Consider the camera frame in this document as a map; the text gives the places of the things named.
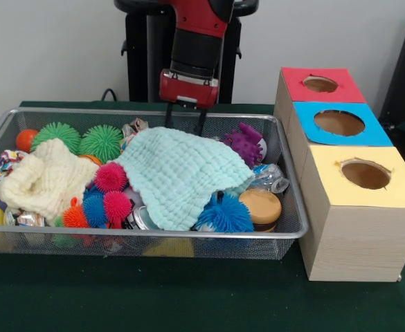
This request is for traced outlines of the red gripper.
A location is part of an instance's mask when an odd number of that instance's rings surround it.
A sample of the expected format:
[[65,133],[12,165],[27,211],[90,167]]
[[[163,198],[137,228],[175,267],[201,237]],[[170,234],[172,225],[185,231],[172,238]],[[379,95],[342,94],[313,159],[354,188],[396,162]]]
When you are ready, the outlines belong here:
[[193,104],[201,108],[194,135],[201,136],[206,121],[207,109],[217,101],[219,80],[197,79],[163,69],[160,74],[159,96],[168,102],[165,114],[165,127],[173,128],[172,111],[174,104]]

